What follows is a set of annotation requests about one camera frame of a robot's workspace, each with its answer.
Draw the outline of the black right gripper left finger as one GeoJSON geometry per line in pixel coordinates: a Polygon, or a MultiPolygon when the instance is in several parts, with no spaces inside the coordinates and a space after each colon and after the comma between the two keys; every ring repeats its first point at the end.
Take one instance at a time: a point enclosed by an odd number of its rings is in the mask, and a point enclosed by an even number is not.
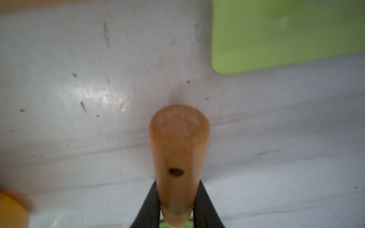
{"type": "Polygon", "coordinates": [[[161,209],[157,184],[154,182],[130,228],[159,228],[160,213],[161,209]]]}

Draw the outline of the light green fork rake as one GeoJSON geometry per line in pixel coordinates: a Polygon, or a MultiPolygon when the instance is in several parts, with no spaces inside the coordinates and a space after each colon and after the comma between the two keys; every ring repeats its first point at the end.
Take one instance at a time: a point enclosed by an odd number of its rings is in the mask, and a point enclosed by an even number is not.
{"type": "Polygon", "coordinates": [[[149,135],[162,216],[170,226],[180,228],[193,211],[210,124],[199,110],[174,104],[153,116],[149,135]]]}

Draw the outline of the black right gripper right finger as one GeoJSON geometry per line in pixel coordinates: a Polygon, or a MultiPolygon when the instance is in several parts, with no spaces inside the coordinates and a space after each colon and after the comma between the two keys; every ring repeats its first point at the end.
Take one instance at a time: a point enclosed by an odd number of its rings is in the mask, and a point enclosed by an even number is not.
{"type": "Polygon", "coordinates": [[[194,201],[193,224],[194,228],[225,228],[202,181],[194,201]]]}

